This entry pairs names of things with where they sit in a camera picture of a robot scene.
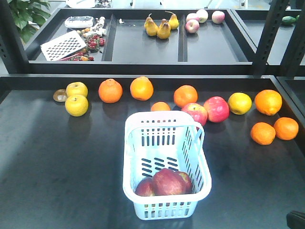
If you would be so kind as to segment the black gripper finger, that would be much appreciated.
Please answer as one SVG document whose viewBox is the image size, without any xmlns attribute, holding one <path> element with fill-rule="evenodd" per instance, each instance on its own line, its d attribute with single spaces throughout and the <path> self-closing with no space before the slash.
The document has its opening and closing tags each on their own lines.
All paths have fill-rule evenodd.
<svg viewBox="0 0 305 229">
<path fill-rule="evenodd" d="M 290 211 L 286 215 L 286 223 L 290 229 L 305 229 L 305 213 L 300 211 Z"/>
</svg>

